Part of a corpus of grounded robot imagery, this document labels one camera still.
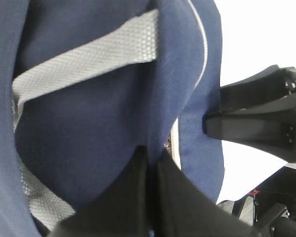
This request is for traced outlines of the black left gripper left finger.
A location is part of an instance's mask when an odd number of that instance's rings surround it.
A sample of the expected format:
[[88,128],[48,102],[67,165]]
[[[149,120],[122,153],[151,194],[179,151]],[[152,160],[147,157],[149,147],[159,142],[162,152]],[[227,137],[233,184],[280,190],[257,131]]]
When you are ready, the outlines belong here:
[[148,237],[148,152],[138,146],[118,177],[94,201],[61,221],[51,237]]

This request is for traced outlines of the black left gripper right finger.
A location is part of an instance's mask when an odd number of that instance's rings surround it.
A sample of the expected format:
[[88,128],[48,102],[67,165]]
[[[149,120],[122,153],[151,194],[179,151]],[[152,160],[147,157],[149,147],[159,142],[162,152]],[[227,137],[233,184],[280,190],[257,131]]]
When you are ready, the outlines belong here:
[[216,206],[177,167],[167,150],[155,166],[157,237],[256,237],[257,231]]

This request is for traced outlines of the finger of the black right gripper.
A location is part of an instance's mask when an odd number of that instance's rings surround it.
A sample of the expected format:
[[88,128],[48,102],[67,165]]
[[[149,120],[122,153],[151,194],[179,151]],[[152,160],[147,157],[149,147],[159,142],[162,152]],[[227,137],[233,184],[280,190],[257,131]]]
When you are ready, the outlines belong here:
[[266,104],[296,93],[296,68],[272,65],[220,88],[220,110],[235,111]]
[[250,146],[296,163],[296,94],[206,116],[208,137]]

